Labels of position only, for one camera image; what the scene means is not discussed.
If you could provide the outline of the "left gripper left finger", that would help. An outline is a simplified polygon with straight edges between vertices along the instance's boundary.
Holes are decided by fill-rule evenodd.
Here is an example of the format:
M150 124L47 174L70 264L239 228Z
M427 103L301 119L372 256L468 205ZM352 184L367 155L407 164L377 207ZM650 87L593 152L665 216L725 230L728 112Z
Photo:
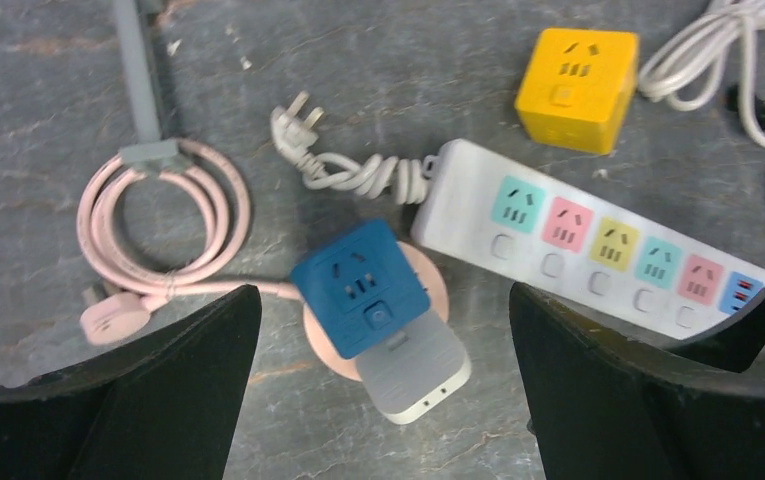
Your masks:
M0 387L0 479L219 479L262 319L245 286L82 363Z

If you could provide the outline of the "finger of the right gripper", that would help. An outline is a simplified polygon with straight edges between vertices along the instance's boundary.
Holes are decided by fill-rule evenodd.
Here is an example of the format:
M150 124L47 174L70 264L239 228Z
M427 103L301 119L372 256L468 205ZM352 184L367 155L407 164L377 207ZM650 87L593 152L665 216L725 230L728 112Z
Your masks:
M747 370L765 345L765 288L721 323L665 345L682 358L729 372Z

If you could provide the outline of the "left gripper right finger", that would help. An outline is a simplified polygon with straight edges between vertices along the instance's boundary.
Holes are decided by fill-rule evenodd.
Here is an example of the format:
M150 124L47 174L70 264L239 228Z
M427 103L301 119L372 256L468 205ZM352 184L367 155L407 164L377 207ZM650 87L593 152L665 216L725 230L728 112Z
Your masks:
M765 479L765 378L682 358L515 284L509 320L551 479Z

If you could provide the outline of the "white plug adapter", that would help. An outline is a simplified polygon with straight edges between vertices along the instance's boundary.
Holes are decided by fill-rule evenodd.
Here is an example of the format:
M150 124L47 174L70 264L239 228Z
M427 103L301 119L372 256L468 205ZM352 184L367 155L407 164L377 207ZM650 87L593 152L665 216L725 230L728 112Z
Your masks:
M433 310L356 356L355 364L376 409L397 425L448 398L472 370L464 344Z

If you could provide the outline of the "dark blue cube socket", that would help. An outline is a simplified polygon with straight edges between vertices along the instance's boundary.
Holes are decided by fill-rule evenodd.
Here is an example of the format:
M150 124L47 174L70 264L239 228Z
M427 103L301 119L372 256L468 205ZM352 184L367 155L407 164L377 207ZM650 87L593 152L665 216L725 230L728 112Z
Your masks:
M290 273L344 359L430 309L430 298L385 220L366 221L306 256Z

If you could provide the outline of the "yellow cube socket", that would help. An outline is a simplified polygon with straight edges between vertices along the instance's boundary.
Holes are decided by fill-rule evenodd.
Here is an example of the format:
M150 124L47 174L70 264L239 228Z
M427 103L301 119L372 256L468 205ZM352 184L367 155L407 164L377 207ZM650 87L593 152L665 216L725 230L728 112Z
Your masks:
M514 108L540 144L612 152L635 92L636 33L550 27L537 38Z

